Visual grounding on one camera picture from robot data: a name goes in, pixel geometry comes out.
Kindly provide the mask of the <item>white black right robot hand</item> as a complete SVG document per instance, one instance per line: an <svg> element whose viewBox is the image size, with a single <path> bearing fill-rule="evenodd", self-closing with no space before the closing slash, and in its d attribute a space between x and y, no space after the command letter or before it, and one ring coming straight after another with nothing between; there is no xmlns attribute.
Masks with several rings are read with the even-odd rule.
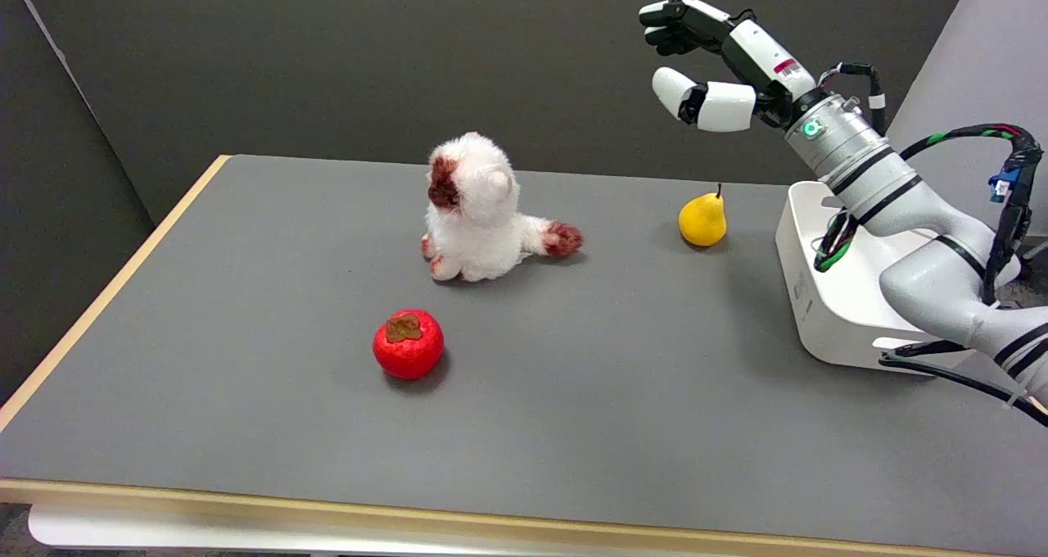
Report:
<svg viewBox="0 0 1048 557"><path fill-rule="evenodd" d="M665 0L639 10L645 42L660 56L701 49L722 58L736 82L699 82L670 67L652 77L665 111L698 130L748 130L752 117L788 130L828 92L746 9L732 16L700 0Z"/></svg>

